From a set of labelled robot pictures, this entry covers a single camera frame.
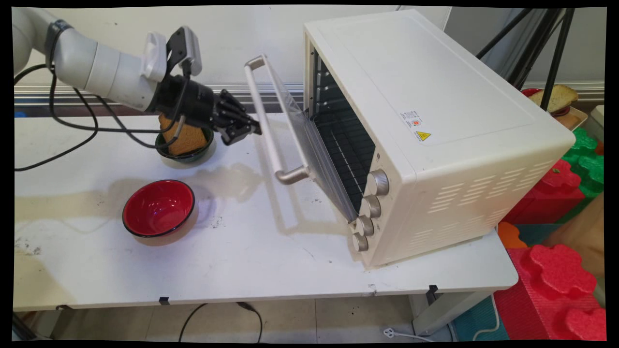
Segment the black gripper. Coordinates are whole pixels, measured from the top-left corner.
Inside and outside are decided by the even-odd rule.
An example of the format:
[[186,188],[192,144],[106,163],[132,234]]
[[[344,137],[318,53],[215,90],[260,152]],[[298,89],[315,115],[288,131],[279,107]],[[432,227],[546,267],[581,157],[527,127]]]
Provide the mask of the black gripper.
[[212,89],[183,76],[165,77],[157,86],[153,107],[173,119],[177,102],[177,112],[185,115],[186,125],[219,132],[224,145],[234,145],[251,134],[262,135],[260,123],[226,89],[218,96]]

